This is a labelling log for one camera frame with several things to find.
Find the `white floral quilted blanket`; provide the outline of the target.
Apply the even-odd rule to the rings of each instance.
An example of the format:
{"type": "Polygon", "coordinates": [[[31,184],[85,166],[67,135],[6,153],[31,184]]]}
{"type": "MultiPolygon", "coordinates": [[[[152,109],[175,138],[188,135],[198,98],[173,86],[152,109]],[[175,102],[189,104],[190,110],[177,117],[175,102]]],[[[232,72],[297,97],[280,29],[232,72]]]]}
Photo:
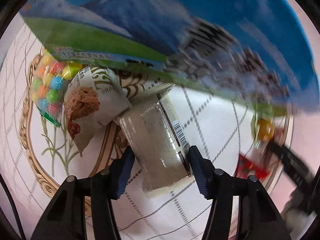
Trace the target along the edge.
{"type": "MultiPolygon", "coordinates": [[[[1,38],[1,174],[30,238],[52,195],[68,175],[89,177],[119,157],[126,140],[111,123],[78,152],[63,127],[44,119],[29,99],[33,59],[41,42],[16,15],[1,38]]],[[[169,96],[188,141],[214,165],[233,174],[238,154],[252,155],[253,112],[215,95],[175,87],[169,96]]],[[[122,239],[200,239],[211,202],[194,182],[155,197],[142,189],[139,164],[113,203],[122,239]]]]}

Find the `white beige snack pack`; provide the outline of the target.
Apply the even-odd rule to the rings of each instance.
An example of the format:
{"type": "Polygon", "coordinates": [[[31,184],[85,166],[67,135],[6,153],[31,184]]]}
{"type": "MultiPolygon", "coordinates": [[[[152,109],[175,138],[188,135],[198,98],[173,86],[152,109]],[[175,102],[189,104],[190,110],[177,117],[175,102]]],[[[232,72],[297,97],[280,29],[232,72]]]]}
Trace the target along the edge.
{"type": "Polygon", "coordinates": [[[189,142],[169,98],[172,83],[133,97],[131,108],[116,118],[142,169],[148,197],[179,190],[191,182],[189,142]]]}

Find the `cardboard milk box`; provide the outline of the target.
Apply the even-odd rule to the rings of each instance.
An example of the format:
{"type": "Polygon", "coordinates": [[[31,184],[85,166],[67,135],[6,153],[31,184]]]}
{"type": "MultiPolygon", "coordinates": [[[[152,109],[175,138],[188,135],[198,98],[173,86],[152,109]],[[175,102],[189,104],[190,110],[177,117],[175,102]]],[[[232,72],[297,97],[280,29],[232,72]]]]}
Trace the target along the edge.
{"type": "Polygon", "coordinates": [[[62,61],[152,75],[276,115],[319,111],[311,48],[286,0],[28,0],[20,13],[62,61]]]}

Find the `packaged brown marinated egg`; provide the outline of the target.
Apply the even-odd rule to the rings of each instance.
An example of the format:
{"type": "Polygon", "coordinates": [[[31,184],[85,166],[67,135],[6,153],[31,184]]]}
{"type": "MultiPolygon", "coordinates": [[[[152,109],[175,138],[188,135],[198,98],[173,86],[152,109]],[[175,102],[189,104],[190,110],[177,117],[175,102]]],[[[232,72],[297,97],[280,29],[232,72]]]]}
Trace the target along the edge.
{"type": "Polygon", "coordinates": [[[253,116],[251,121],[251,133],[255,148],[265,146],[274,137],[275,127],[268,119],[253,116]]]}

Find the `small red pyramid snack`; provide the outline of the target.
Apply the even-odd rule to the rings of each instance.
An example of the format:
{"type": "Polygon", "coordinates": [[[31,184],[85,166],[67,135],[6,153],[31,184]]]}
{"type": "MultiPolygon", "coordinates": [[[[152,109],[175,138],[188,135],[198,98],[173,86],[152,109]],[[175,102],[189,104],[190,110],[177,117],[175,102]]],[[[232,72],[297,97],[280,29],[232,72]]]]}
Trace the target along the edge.
{"type": "Polygon", "coordinates": [[[236,178],[247,179],[249,176],[255,176],[260,181],[263,181],[268,175],[269,172],[266,169],[256,165],[244,155],[239,154],[236,171],[234,172],[236,178]]]}

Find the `white cookie packet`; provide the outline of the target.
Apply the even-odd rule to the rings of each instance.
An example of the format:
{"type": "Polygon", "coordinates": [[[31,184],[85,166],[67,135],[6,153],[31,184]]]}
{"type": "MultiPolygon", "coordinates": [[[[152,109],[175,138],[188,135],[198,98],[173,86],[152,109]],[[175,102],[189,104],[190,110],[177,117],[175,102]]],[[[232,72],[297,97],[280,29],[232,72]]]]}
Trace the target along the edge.
{"type": "Polygon", "coordinates": [[[69,83],[64,98],[67,130],[80,153],[95,133],[131,108],[119,81],[109,68],[89,66],[69,83]]]}

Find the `colourful candy ball bag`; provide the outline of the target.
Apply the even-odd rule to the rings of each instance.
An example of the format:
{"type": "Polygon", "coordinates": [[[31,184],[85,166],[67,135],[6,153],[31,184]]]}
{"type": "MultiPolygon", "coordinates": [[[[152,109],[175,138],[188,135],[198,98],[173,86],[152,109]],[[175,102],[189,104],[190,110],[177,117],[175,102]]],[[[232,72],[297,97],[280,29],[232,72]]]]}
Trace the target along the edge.
{"type": "Polygon", "coordinates": [[[39,113],[53,125],[61,126],[62,105],[68,84],[84,65],[57,61],[47,50],[41,56],[31,84],[31,99],[39,113]]]}

